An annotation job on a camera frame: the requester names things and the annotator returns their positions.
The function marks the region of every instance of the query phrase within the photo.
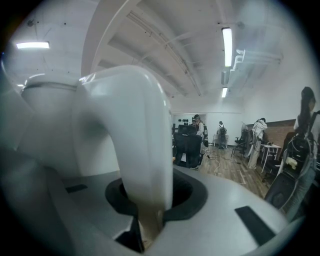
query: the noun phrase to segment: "table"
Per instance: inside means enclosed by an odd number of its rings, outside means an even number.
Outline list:
[[[263,155],[262,155],[261,163],[264,160],[264,156],[265,156],[265,152],[266,152],[264,165],[263,165],[263,168],[262,168],[262,171],[261,171],[261,173],[263,173],[264,169],[265,169],[266,162],[267,162],[267,158],[270,157],[270,156],[273,156],[272,154],[269,154],[270,149],[272,149],[272,150],[276,149],[276,152],[275,152],[275,155],[274,155],[274,160],[276,160],[276,157],[277,157],[277,154],[278,154],[278,150],[281,149],[281,146],[278,146],[278,145],[275,145],[275,144],[272,144],[272,145],[261,145],[261,146],[267,149],[267,152],[265,151],[264,148],[262,149]]]
[[[218,137],[219,134],[214,134],[213,135],[213,146],[215,147],[216,146],[216,140],[219,139]],[[227,149],[228,148],[228,141],[229,141],[229,135],[225,135],[225,148]]]

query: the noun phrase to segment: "white ceiling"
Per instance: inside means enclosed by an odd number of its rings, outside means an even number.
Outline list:
[[[139,65],[169,97],[204,97],[223,87],[222,28],[232,29],[233,65],[236,49],[281,56],[287,26],[279,9],[264,0],[49,0],[17,29],[4,66],[13,84],[23,84],[36,74],[78,79]],[[27,41],[49,41],[50,49],[16,48]],[[243,97],[266,74],[272,76],[267,68],[240,64],[231,73],[228,97]]]

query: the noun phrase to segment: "long dark hair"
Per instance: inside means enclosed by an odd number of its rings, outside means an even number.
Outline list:
[[[299,127],[296,132],[299,134],[305,134],[308,131],[309,122],[311,119],[309,103],[310,101],[316,101],[315,94],[310,87],[304,87],[301,92],[301,110],[298,116]]]

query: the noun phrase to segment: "rectangular light fixture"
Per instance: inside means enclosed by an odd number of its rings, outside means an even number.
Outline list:
[[[227,87],[224,87],[224,88],[222,89],[222,98],[225,98],[225,97],[226,97],[227,91],[228,91],[228,88],[227,88]]]
[[[224,42],[224,65],[231,67],[232,63],[232,31],[230,27],[222,29],[223,42]]]
[[[48,42],[20,42],[16,44],[18,49],[26,49],[26,48],[46,48],[49,49]]]

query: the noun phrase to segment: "wood plank flooring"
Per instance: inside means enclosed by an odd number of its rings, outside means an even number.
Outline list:
[[[261,160],[258,159],[256,170],[248,169],[249,160],[242,158],[238,151],[235,153],[235,156],[230,158],[232,149],[232,147],[218,149],[210,145],[210,159],[207,157],[207,154],[204,155],[198,171],[203,174],[216,175],[237,182],[263,199],[271,183],[268,182],[268,179],[262,182],[265,174],[261,173]]]

